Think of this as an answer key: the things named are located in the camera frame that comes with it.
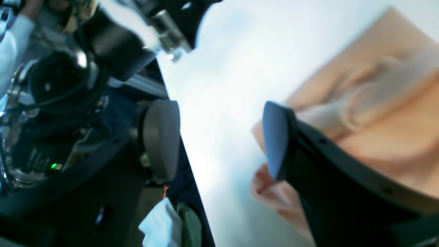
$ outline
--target white table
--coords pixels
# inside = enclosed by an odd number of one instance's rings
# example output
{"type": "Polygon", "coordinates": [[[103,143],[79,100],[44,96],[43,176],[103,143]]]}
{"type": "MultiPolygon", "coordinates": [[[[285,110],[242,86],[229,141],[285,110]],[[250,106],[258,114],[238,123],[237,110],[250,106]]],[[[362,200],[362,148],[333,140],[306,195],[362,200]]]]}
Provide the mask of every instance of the white table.
{"type": "MultiPolygon", "coordinates": [[[[310,246],[255,201],[265,160],[251,134],[267,100],[283,100],[388,7],[386,0],[224,0],[211,8],[199,47],[159,64],[181,110],[181,134],[217,246],[310,246]]],[[[438,0],[393,5],[439,40],[438,0]]]]}

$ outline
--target white cloth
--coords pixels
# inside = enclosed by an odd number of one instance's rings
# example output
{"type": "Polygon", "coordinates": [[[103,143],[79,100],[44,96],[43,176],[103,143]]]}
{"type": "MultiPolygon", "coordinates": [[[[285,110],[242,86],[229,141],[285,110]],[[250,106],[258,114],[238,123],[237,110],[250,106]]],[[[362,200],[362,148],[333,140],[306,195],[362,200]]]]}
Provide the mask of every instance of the white cloth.
{"type": "Polygon", "coordinates": [[[183,223],[168,198],[157,204],[140,223],[144,247],[179,247],[183,223]]]}
{"type": "Polygon", "coordinates": [[[11,78],[21,62],[35,23],[24,15],[18,15],[11,29],[0,43],[0,97],[6,94],[11,78]]]}

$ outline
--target white sleeve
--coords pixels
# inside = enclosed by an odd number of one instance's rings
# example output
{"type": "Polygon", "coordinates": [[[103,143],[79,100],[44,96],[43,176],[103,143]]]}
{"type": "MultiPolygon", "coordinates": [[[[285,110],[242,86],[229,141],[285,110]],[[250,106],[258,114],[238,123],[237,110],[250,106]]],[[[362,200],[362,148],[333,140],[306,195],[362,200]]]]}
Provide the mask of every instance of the white sleeve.
{"type": "Polygon", "coordinates": [[[0,98],[5,95],[14,71],[26,52],[34,27],[35,23],[31,19],[18,15],[0,42],[0,98]]]}

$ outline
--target person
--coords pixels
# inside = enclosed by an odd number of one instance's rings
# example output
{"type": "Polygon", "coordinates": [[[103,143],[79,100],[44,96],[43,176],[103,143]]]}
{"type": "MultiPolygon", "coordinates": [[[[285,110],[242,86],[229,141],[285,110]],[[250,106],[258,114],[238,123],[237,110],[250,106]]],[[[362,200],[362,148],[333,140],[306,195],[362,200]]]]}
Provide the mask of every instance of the person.
{"type": "Polygon", "coordinates": [[[64,49],[65,36],[59,28],[72,8],[67,0],[28,0],[15,22],[0,43],[0,107],[6,105],[3,97],[20,63],[47,55],[52,50],[64,49]]]}

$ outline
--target tan fabric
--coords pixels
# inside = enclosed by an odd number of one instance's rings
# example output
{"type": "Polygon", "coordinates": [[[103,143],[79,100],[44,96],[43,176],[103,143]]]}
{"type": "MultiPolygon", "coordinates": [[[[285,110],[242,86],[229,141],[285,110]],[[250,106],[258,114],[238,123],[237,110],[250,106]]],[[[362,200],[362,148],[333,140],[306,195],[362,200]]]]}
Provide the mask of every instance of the tan fabric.
{"type": "MultiPolygon", "coordinates": [[[[286,103],[372,169],[439,197],[439,46],[387,12],[286,103]]],[[[262,123],[254,135],[265,150],[262,123]]],[[[311,239],[297,192],[264,165],[252,192],[311,239]]]]}

